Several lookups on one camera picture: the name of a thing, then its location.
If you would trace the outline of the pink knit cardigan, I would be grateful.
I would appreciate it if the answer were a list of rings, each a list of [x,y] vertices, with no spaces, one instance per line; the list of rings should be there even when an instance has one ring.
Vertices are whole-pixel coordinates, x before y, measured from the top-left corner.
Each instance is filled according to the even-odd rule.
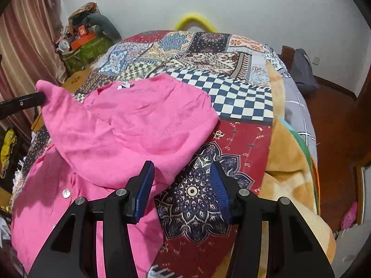
[[[204,90],[160,74],[111,83],[83,102],[44,80],[42,117],[51,143],[14,200],[11,242],[30,270],[54,226],[76,198],[108,196],[155,165],[151,196],[170,186],[218,122]]]

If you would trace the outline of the yellow garment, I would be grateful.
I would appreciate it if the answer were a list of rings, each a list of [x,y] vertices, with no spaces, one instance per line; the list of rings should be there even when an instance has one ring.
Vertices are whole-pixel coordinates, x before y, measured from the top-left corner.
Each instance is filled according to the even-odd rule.
[[[17,140],[16,132],[12,128],[8,129],[1,145],[1,179],[6,177],[6,172],[10,166],[11,154],[17,144]]]

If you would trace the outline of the pink clog shoe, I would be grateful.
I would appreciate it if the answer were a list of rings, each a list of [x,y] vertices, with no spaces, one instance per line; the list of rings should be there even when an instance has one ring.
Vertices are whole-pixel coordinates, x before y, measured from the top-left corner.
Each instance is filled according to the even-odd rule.
[[[350,209],[346,212],[346,214],[342,218],[341,222],[341,229],[346,230],[348,228],[351,228],[353,224],[357,220],[357,210],[358,210],[358,203],[354,202]]]

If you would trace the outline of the mustard yellow embroidered cushion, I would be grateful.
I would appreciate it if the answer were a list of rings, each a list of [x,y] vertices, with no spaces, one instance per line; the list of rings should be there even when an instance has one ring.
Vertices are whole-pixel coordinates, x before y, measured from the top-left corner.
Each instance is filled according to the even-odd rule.
[[[74,93],[86,81],[86,79],[88,78],[88,75],[90,74],[90,72],[91,72],[91,69],[88,68],[88,69],[85,69],[85,70],[82,70],[82,71],[78,71],[78,72],[73,73],[62,84],[62,87],[64,89],[66,89],[67,91],[69,91],[71,94]],[[34,120],[34,122],[32,124],[32,127],[31,127],[31,130],[34,133],[36,133],[37,131],[39,131],[43,127],[43,125],[44,125],[43,118],[42,118],[42,115],[41,115],[41,108],[40,107],[37,107],[36,108],[35,114],[37,116],[36,116],[36,118],[35,118],[35,120]]]

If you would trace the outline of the tan fleece blanket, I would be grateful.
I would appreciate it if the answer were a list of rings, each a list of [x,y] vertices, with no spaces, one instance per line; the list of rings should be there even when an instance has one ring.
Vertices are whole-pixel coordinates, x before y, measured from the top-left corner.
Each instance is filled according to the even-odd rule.
[[[336,243],[330,227],[318,215],[315,200],[314,178],[318,175],[305,142],[285,122],[285,89],[281,75],[272,64],[267,64],[267,73],[273,96],[274,121],[267,160],[259,198],[277,201],[287,197],[309,225],[320,243],[329,262],[335,256]],[[262,223],[260,267],[257,277],[267,277],[269,248],[269,224]],[[216,269],[215,277],[227,277],[233,249]]]

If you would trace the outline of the striped pink curtain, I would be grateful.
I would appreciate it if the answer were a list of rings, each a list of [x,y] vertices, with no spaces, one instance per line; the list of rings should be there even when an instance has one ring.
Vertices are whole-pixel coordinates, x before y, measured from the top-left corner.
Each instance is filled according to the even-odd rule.
[[[60,85],[67,77],[55,49],[60,0],[10,0],[1,14],[1,99],[31,94],[38,80]]]

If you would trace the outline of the green patterned storage box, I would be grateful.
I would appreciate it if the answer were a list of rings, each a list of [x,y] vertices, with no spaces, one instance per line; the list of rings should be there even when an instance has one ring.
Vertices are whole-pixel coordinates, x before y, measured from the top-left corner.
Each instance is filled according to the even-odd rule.
[[[62,55],[68,76],[86,69],[113,45],[106,36],[95,37],[74,51]]]

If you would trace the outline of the orange round box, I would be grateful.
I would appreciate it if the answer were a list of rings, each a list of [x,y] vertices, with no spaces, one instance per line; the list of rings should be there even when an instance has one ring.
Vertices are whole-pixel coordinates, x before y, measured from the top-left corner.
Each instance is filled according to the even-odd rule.
[[[89,41],[93,40],[95,37],[96,35],[94,33],[88,33],[85,36],[79,37],[75,41],[73,41],[70,47],[72,50],[76,50],[83,44],[86,44]]]

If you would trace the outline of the patchwork patterned bedspread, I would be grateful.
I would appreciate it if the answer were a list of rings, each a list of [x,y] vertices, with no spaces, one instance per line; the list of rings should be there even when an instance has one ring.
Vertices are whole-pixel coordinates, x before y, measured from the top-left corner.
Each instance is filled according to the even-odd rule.
[[[219,162],[260,191],[272,137],[274,69],[247,38],[142,33],[111,47],[74,94],[44,80],[45,126],[14,192],[11,241],[30,271],[49,234],[80,196],[107,197],[155,165],[145,216],[129,226],[138,274],[211,277],[236,229],[210,182]]]

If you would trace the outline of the grey plush toy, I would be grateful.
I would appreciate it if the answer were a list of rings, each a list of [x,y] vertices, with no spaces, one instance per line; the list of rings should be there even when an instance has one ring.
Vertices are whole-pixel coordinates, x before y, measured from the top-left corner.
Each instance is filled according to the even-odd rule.
[[[121,35],[112,22],[102,14],[89,14],[86,23],[90,26],[97,26],[99,33],[105,34],[113,41],[121,41]]]

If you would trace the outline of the blue grey bag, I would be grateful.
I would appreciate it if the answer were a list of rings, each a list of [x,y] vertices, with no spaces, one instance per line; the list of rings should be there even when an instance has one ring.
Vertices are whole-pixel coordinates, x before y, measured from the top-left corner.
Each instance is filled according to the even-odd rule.
[[[302,48],[294,50],[290,75],[303,96],[309,96],[319,88],[319,84],[313,75],[311,61]]]

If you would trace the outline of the yellow curved bed headboard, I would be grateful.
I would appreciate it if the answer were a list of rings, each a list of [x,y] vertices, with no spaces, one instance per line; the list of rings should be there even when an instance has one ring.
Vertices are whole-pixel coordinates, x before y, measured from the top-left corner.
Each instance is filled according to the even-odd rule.
[[[197,13],[187,13],[176,23],[175,31],[185,31],[189,25],[198,26],[209,33],[217,33],[218,30],[205,17]]]

